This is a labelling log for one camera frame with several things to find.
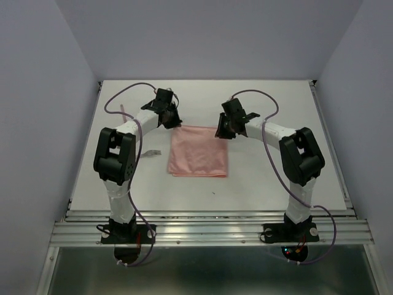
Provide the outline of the pink cloth napkin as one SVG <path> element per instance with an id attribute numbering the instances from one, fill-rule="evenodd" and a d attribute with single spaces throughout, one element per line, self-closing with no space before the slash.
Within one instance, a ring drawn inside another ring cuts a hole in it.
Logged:
<path id="1" fill-rule="evenodd" d="M 168 173 L 179 177 L 228 176 L 228 143 L 213 127 L 183 125 L 171 134 Z"/>

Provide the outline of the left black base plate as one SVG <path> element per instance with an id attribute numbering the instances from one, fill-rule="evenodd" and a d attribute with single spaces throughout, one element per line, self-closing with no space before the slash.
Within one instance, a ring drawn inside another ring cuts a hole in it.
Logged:
<path id="1" fill-rule="evenodd" d="M 98 224 L 96 229 L 100 231 L 101 243 L 104 245 L 148 245 L 155 243 L 155 237 L 152 236 L 146 224 Z"/>

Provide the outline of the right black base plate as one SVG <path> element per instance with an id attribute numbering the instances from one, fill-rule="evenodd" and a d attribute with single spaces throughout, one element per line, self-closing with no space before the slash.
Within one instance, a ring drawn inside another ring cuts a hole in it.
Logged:
<path id="1" fill-rule="evenodd" d="M 296 225 L 289 223 L 266 223 L 262 227 L 263 230 L 259 233 L 259 238 L 267 244 L 290 244 L 303 241 L 316 243 L 320 240 L 316 224 L 313 222 Z"/>

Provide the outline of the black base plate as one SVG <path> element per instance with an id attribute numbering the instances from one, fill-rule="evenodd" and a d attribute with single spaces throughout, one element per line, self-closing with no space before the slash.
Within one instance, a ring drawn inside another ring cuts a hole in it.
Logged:
<path id="1" fill-rule="evenodd" d="M 146 224 L 98 224 L 96 229 L 100 231 L 101 243 L 104 245 L 148 245 L 155 243 L 155 237 L 152 236 Z"/>
<path id="2" fill-rule="evenodd" d="M 320 240 L 316 224 L 313 222 L 296 225 L 289 223 L 266 223 L 262 227 L 263 230 L 259 233 L 259 238 L 267 244 L 290 244 L 303 241 L 316 243 Z"/>

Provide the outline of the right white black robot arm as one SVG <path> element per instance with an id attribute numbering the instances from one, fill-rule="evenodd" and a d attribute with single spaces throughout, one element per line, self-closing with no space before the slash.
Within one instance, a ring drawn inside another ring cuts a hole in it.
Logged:
<path id="1" fill-rule="evenodd" d="M 254 112 L 248 114 L 237 98 L 222 107 L 215 137 L 232 140 L 242 135 L 263 143 L 274 173 L 289 194 L 282 232 L 296 240 L 305 232 L 303 223 L 311 220 L 313 189 L 325 167 L 313 132 L 306 127 L 296 130 L 274 124 Z"/>

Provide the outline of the pink handled knife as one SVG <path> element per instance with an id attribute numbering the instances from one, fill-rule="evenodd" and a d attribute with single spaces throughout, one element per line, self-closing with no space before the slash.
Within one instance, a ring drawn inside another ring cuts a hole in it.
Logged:
<path id="1" fill-rule="evenodd" d="M 120 110 L 121 110 L 121 112 L 122 112 L 122 119 L 123 119 L 123 122 L 126 123 L 127 120 L 128 120 L 128 117 L 126 116 L 125 108 L 124 108 L 124 105 L 123 105 L 123 104 L 120 104 Z"/>

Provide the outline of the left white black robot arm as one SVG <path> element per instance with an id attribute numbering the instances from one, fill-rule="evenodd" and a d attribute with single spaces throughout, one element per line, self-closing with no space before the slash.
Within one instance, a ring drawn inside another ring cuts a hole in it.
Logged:
<path id="1" fill-rule="evenodd" d="M 130 186 L 141 156 L 143 137 L 159 127 L 172 129 L 182 123 L 177 95 L 170 88 L 156 88 L 154 94 L 155 98 L 135 116 L 122 108 L 110 111 L 109 103 L 104 105 L 106 113 L 127 119 L 118 127 L 105 127 L 100 131 L 93 161 L 93 169 L 103 180 L 109 197 L 109 222 L 117 226 L 115 234 L 123 242 L 136 237 L 137 228 L 132 223 L 137 210 L 130 201 Z"/>

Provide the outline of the pink handled fork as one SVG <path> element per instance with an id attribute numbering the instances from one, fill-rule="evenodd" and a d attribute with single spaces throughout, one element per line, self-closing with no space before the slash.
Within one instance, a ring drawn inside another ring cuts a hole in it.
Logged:
<path id="1" fill-rule="evenodd" d="M 148 150 L 141 154 L 141 158 L 155 157 L 161 155 L 161 150 Z"/>

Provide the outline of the aluminium rail frame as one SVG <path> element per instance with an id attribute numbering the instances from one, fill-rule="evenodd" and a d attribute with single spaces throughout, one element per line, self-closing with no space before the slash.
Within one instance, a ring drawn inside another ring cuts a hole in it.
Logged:
<path id="1" fill-rule="evenodd" d="M 390 294 L 368 222 L 354 211 L 312 82 L 167 80 L 180 98 L 187 125 L 216 126 L 221 104 L 242 91 L 247 112 L 277 111 L 274 122 L 312 129 L 325 157 L 313 192 L 314 229 L 308 259 L 288 261 L 281 244 L 261 233 L 282 223 L 287 192 L 271 169 L 263 144 L 242 136 L 230 142 L 227 178 L 175 178 L 167 174 L 170 133 L 143 140 L 162 156 L 142 159 L 132 195 L 155 226 L 151 244 L 104 244 L 97 225 L 109 217 L 107 194 L 93 171 L 99 131 L 121 124 L 106 114 L 124 104 L 136 113 L 152 94 L 136 82 L 102 83 L 71 204 L 52 230 L 38 294 Z"/>

